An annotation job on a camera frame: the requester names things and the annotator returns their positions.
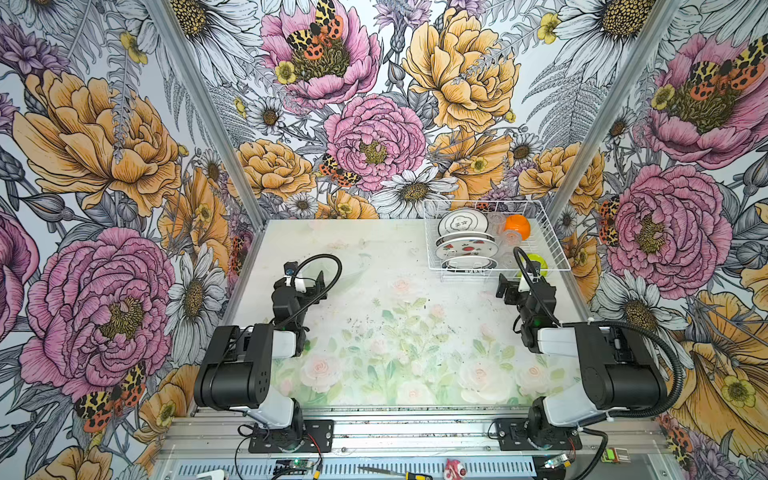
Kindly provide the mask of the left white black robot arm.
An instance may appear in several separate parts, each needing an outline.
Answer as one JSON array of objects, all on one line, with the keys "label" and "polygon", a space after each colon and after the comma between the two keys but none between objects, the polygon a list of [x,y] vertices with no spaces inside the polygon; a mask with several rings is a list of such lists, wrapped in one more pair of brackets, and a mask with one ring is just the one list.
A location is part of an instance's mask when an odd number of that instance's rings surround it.
[{"label": "left white black robot arm", "polygon": [[310,307],[327,299],[340,280],[341,260],[329,253],[287,262],[271,294],[273,318],[249,327],[214,330],[193,387],[197,406],[239,413],[262,430],[302,436],[299,402],[271,385],[272,363],[304,352]]}]

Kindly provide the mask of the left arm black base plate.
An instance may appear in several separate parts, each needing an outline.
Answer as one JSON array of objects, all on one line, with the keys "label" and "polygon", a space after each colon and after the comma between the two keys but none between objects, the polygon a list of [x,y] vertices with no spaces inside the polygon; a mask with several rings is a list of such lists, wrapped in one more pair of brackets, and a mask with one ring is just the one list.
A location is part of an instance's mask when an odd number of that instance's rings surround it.
[{"label": "left arm black base plate", "polygon": [[249,435],[251,454],[321,453],[332,450],[336,423],[333,420],[304,420],[283,429],[255,426]]}]

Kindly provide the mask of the green rimmed white plate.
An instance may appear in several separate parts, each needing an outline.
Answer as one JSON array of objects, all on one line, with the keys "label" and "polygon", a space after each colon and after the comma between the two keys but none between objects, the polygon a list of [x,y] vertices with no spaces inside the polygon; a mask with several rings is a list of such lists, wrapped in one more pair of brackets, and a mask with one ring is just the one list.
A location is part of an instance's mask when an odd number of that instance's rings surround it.
[{"label": "green rimmed white plate", "polygon": [[442,217],[437,231],[440,236],[461,232],[485,233],[488,226],[489,221],[484,213],[473,208],[461,208]]}]

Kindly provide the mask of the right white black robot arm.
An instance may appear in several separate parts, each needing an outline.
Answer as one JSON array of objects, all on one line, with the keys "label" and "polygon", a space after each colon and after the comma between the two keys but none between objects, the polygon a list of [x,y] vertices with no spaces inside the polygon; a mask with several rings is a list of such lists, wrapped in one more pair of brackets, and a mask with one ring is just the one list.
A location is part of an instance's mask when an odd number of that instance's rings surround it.
[{"label": "right white black robot arm", "polygon": [[677,402],[684,366],[659,334],[620,321],[561,322],[555,315],[555,286],[522,248],[512,255],[520,276],[501,275],[496,295],[517,309],[514,332],[533,354],[576,359],[580,379],[534,400],[522,423],[498,428],[501,436],[520,436],[535,449],[565,447],[591,425],[655,417]]}]

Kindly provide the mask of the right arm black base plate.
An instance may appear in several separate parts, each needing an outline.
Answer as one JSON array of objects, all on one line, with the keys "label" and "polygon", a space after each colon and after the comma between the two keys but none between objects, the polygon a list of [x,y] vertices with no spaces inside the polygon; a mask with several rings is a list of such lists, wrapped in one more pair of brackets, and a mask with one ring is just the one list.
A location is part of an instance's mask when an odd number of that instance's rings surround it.
[{"label": "right arm black base plate", "polygon": [[488,435],[498,442],[501,451],[568,450],[583,448],[579,433],[573,428],[536,427],[527,418],[495,419]]}]

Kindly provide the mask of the strawberry pattern white plate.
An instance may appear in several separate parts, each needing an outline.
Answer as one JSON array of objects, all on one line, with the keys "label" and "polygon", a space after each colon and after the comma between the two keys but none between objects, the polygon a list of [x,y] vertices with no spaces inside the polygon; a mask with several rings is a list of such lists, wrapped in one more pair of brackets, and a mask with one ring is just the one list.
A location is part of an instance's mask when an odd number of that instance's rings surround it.
[{"label": "strawberry pattern white plate", "polygon": [[437,242],[435,255],[440,260],[459,256],[494,257],[499,246],[489,235],[460,234],[446,237]]}]

